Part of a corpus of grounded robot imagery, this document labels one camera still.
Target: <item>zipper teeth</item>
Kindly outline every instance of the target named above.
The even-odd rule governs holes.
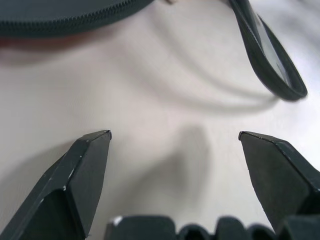
[[[0,21],[0,32],[18,32],[29,30],[34,33],[39,33],[43,31],[55,32],[56,30],[63,30],[65,28],[76,28],[84,24],[91,24],[93,22],[98,22],[108,17],[113,17],[117,14],[120,14],[136,1],[137,0],[126,0],[95,12],[51,21]]]

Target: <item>black zipper pouch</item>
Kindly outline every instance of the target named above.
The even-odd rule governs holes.
[[[128,17],[152,1],[0,0],[0,37],[45,38],[85,32]],[[284,100],[305,97],[307,88],[297,69],[249,1],[229,3],[252,68],[261,82]]]

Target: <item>white table surface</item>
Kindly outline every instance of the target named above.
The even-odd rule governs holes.
[[[306,99],[285,102],[262,85],[220,0],[156,0],[67,44],[1,46],[0,231],[72,142],[102,129],[113,139],[88,239],[130,214],[169,215],[177,229],[213,231],[225,215],[269,226],[238,134],[287,140],[320,169],[320,29],[315,6],[252,4],[296,64]]]

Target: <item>zipper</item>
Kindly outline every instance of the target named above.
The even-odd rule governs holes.
[[[125,0],[95,12],[56,20],[0,20],[0,37],[58,37],[89,31],[128,17],[152,1]]]

